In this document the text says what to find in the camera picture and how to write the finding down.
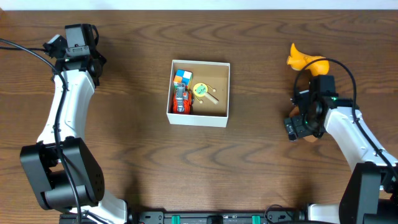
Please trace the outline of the brown plush toy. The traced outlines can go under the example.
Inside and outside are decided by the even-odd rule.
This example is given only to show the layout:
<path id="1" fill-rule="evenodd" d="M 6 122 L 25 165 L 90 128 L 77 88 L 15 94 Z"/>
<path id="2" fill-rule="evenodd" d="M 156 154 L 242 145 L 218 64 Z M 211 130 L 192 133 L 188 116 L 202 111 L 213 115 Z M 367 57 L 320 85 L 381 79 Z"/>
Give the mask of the brown plush toy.
<path id="1" fill-rule="evenodd" d="M 292 118 L 294 116 L 297 116 L 300 114 L 300 110 L 298 106 L 294 106 L 293 110 L 289 113 L 289 117 Z M 306 140 L 307 142 L 315 142 L 317 140 L 316 137 L 310 135 L 310 136 L 305 136 L 303 137 L 304 140 Z"/>

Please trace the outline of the wooden cat rattle drum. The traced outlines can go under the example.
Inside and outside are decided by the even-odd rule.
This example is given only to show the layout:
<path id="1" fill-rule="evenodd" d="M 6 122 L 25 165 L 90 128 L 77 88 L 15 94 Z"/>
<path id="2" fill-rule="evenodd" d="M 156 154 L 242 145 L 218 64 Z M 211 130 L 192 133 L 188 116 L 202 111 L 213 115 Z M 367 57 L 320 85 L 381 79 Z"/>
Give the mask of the wooden cat rattle drum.
<path id="1" fill-rule="evenodd" d="M 219 101 L 209 93 L 211 90 L 213 93 L 217 92 L 217 90 L 206 83 L 196 83 L 193 87 L 193 93 L 197 98 L 205 97 L 210 100 L 212 103 L 217 105 Z"/>

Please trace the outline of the multicoloured puzzle cube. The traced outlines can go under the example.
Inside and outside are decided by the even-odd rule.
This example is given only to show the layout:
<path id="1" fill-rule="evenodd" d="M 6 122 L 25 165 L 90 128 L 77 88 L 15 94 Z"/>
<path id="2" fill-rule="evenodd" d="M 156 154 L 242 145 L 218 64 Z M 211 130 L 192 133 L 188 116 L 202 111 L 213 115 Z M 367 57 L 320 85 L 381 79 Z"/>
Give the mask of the multicoloured puzzle cube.
<path id="1" fill-rule="evenodd" d="M 184 84 L 186 88 L 189 88 L 192 81 L 193 73 L 187 70 L 178 69 L 174 76 L 174 87 L 178 87 L 179 84 Z"/>

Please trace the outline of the red toy truck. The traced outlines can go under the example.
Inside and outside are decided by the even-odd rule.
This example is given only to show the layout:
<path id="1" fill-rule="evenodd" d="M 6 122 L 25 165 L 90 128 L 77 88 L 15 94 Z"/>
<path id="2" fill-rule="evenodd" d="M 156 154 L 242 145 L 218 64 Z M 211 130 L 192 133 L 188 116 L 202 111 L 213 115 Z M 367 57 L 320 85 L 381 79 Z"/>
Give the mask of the red toy truck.
<path id="1" fill-rule="evenodd" d="M 192 92 L 184 83 L 178 83 L 175 86 L 172 112 L 175 114 L 190 114 L 192 110 Z"/>

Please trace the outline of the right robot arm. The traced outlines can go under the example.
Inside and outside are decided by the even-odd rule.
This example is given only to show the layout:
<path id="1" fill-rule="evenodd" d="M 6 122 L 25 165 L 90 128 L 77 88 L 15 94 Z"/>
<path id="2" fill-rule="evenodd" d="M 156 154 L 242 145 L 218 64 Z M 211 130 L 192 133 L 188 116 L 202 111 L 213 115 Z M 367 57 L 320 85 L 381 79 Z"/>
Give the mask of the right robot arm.
<path id="1" fill-rule="evenodd" d="M 312 77 L 296 92 L 292 114 L 284 119 L 290 141 L 328 133 L 352 171 L 338 204 L 311 204 L 310 223 L 397 223 L 397 159 L 375 138 L 351 99 L 340 98 L 331 75 Z"/>

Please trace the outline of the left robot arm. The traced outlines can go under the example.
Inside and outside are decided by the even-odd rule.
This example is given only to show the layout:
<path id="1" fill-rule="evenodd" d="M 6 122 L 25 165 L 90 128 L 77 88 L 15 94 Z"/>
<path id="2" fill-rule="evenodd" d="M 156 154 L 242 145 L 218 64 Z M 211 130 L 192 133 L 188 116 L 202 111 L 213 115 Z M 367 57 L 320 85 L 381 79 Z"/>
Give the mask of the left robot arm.
<path id="1" fill-rule="evenodd" d="M 98 42 L 94 25 L 74 24 L 44 44 L 56 59 L 55 93 L 37 142 L 20 153 L 38 204 L 61 212 L 60 223 L 129 223 L 127 203 L 106 190 L 103 171 L 84 142 L 88 106 L 106 63 Z"/>

